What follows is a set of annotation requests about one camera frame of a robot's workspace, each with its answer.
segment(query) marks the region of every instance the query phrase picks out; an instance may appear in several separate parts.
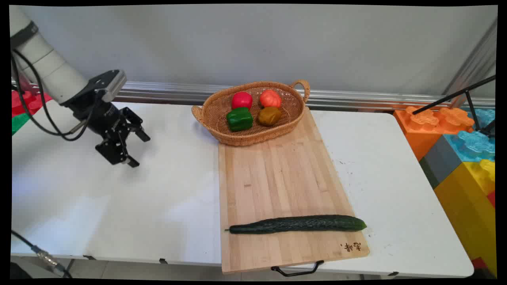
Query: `cucumber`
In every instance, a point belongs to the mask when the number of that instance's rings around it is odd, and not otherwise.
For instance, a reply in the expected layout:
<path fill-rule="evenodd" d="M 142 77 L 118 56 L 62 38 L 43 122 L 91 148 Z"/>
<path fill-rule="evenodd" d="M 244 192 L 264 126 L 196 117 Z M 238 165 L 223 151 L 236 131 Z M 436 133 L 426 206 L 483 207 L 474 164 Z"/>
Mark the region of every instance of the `cucumber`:
<path fill-rule="evenodd" d="M 229 232 L 232 234 L 270 234 L 287 231 L 356 232 L 365 228 L 366 224 L 356 217 L 345 215 L 314 215 L 267 219 L 247 225 L 235 225 L 229 228 Z"/>

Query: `white table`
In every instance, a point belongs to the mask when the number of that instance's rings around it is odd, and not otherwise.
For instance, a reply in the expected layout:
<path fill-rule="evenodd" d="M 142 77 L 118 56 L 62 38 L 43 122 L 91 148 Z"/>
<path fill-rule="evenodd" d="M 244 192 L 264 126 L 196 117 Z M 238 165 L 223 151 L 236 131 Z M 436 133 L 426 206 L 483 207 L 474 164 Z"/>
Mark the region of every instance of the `white table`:
<path fill-rule="evenodd" d="M 217 141 L 191 106 L 115 103 L 144 120 L 140 167 L 111 166 L 87 130 L 74 142 L 27 122 L 12 137 L 12 229 L 60 258 L 221 265 Z M 48 103 L 62 130 L 77 120 Z M 370 255 L 319 271 L 466 277 L 472 264 L 394 117 L 312 111 L 349 201 L 368 224 Z M 35 118 L 49 127 L 42 110 Z M 16 237 L 11 254 L 33 253 Z M 291 269 L 309 269 L 313 264 Z"/>

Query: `white wall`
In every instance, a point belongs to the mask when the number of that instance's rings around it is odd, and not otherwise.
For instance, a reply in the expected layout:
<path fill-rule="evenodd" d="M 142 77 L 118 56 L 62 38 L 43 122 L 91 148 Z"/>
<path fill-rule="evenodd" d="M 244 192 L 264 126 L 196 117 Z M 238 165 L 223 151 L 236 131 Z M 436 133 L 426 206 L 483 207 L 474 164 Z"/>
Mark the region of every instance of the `white wall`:
<path fill-rule="evenodd" d="M 85 76 L 440 95 L 497 6 L 167 5 L 22 7 Z"/>

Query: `wooden cutting board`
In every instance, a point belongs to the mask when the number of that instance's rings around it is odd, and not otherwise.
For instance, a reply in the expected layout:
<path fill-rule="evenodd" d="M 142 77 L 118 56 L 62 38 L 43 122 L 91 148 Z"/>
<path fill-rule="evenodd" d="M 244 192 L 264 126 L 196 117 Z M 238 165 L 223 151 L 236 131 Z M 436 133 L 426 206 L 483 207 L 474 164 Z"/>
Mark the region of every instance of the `wooden cutting board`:
<path fill-rule="evenodd" d="M 357 258 L 370 252 L 362 232 L 225 231 L 278 217 L 355 216 L 310 110 L 306 107 L 304 112 L 286 135 L 247 147 L 219 144 L 223 273 Z"/>

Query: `wicker basket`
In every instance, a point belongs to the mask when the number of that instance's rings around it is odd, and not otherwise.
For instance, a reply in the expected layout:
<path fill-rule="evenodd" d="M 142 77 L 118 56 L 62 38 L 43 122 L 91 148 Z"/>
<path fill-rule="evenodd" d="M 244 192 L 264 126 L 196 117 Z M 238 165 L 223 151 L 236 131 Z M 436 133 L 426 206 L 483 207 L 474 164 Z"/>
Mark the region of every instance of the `wicker basket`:
<path fill-rule="evenodd" d="M 305 89 L 305 96 L 301 97 L 294 89 L 301 84 Z M 259 97 L 266 89 L 275 90 L 282 99 L 281 118 L 275 125 L 266 127 L 257 122 L 261 111 Z M 252 96 L 253 104 L 250 113 L 253 116 L 253 126 L 248 130 L 232 132 L 227 124 L 226 115 L 231 109 L 232 96 L 245 91 Z M 305 103 L 310 96 L 310 84 L 306 80 L 296 80 L 290 86 L 278 82 L 259 81 L 221 90 L 210 96 L 202 109 L 193 106 L 192 114 L 219 142 L 232 146 L 248 146 L 275 138 L 294 130 L 303 116 Z"/>

